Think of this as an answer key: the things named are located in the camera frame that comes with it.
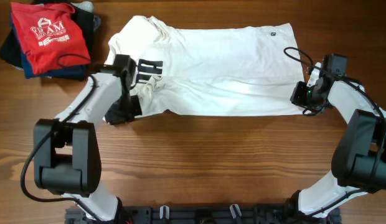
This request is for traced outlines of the white t-shirt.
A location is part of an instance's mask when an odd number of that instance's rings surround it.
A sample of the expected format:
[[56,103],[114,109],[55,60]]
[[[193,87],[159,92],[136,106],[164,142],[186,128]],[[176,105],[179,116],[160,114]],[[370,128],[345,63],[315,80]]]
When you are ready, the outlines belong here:
[[176,29],[155,17],[134,16],[109,40],[116,55],[161,62],[137,84],[143,116],[171,111],[194,116],[286,116],[302,66],[284,54],[296,39],[290,24],[238,29]]

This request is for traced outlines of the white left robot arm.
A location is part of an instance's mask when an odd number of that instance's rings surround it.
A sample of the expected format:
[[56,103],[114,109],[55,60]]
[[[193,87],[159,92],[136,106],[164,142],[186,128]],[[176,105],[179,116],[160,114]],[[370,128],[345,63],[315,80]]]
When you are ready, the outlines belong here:
[[121,200],[101,182],[96,129],[103,118],[122,124],[141,114],[129,90],[134,71],[102,68],[54,119],[34,127],[34,148],[21,173],[25,196],[41,203],[73,202],[88,223],[128,223]]

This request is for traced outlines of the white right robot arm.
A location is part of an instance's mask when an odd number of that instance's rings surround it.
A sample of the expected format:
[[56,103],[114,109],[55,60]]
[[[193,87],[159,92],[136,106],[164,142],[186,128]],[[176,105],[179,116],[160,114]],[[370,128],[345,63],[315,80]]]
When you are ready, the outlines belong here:
[[296,222],[325,219],[353,198],[386,190],[386,111],[362,85],[323,76],[313,85],[298,82],[291,102],[312,115],[336,108],[347,128],[334,151],[331,170],[286,201],[285,217]]

